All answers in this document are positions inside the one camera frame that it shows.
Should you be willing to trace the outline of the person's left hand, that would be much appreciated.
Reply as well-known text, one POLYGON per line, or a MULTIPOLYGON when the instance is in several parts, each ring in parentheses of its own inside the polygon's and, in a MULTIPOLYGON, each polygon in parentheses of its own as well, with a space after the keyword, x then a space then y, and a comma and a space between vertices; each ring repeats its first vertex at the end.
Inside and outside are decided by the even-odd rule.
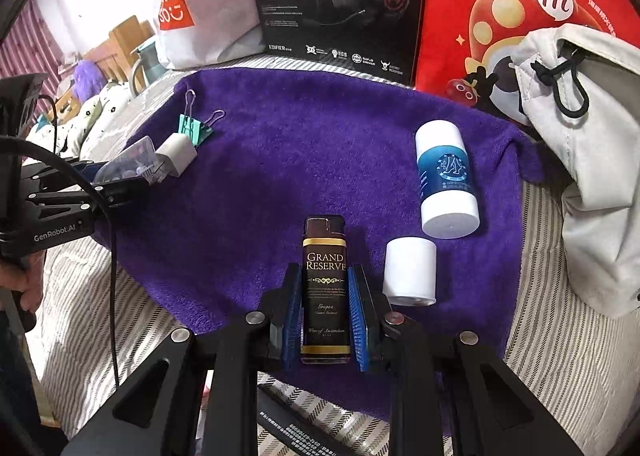
POLYGON ((25 312, 35 313, 43 298, 43 265, 47 251, 36 252, 28 257, 28 267, 19 268, 8 261, 1 261, 0 286, 22 294, 20 307, 25 312))

